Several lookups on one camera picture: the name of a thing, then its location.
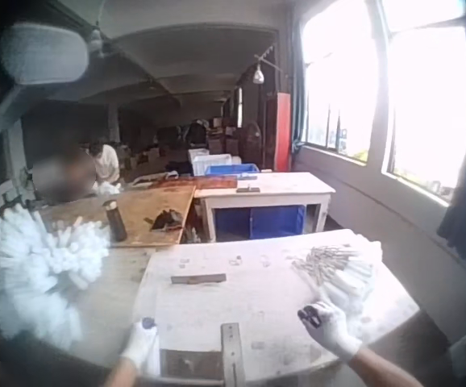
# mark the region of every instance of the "wooden table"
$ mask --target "wooden table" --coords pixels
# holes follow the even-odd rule
[[[115,247],[154,247],[178,244],[183,230],[151,231],[152,224],[146,221],[156,219],[163,210],[173,209],[183,215],[183,224],[192,204],[194,186],[160,189],[133,189],[117,195],[106,195],[48,207],[40,211],[46,223],[64,221],[65,226],[82,216],[85,222],[108,223],[102,203],[115,199],[127,230],[127,239],[113,243]]]
[[[238,188],[256,187],[260,192],[238,193],[237,189],[196,189],[201,199],[205,228],[215,242],[214,210],[218,208],[316,205],[314,231],[322,231],[333,188],[308,172],[257,173],[256,180],[239,180]]]
[[[213,364],[220,358],[224,323],[239,324],[248,382],[326,367],[336,358],[308,336],[297,318],[297,310],[314,295],[291,269],[291,262],[304,258],[312,247],[350,243],[355,237],[352,231],[341,230],[159,250],[151,256],[142,280],[133,320],[155,318],[162,353],[179,354],[179,367],[172,372],[187,377],[220,384],[213,370],[206,375],[196,364]],[[213,273],[226,273],[227,280],[200,285],[171,282],[171,276]],[[348,325],[365,343],[373,343],[416,312],[418,305],[380,263],[362,315]],[[181,376],[170,372],[162,368],[162,376]]]

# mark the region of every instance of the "window sill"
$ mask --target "window sill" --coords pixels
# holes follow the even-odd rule
[[[422,195],[425,195],[427,196],[428,198],[432,199],[434,202],[440,204],[441,206],[445,207],[445,208],[448,208],[450,206],[450,203],[447,202],[446,200],[440,198],[439,196],[427,191],[426,189],[424,189],[423,187],[421,187],[420,185],[417,185],[417,184],[414,184],[406,179],[404,179],[403,177],[399,177],[397,175],[394,175],[392,173],[389,173],[389,172],[382,172],[382,175],[384,175],[385,177],[388,177],[390,179],[393,179],[403,185],[406,185],[407,187],[413,189],[414,191],[422,194]]]
[[[311,149],[311,150],[319,152],[319,153],[323,153],[323,154],[328,155],[328,156],[336,157],[336,158],[344,160],[344,161],[349,161],[349,162],[351,162],[353,164],[359,165],[360,167],[367,166],[367,163],[364,163],[363,161],[360,161],[360,160],[355,159],[353,157],[341,155],[340,153],[337,153],[337,152],[327,151],[325,148],[320,148],[317,145],[306,143],[305,145],[303,145],[303,147],[307,148],[307,149]]]

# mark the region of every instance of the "ceiling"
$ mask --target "ceiling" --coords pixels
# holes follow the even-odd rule
[[[68,7],[63,10],[79,18]],[[110,40],[111,55],[92,55],[83,78],[50,99],[114,103],[135,110],[142,106],[144,113],[154,110],[152,114],[159,109],[219,103],[231,95],[242,73],[255,62],[254,55],[274,44],[276,36],[267,27],[223,23],[159,27],[117,36]]]

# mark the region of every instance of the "ceiling lamp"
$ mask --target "ceiling lamp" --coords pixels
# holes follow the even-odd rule
[[[264,83],[264,74],[262,73],[262,69],[260,68],[260,62],[256,65],[255,74],[252,77],[252,83],[255,85],[262,85]]]

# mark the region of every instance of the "gloved hand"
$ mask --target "gloved hand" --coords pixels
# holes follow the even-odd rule
[[[301,318],[302,314],[300,319],[312,339],[342,361],[348,362],[359,351],[362,342],[347,332],[346,314],[326,302],[316,302],[310,306],[317,311],[319,326],[314,327],[306,318]]]
[[[144,318],[133,325],[129,342],[121,357],[131,360],[138,371],[148,358],[149,352],[158,335],[158,328],[151,318]]]

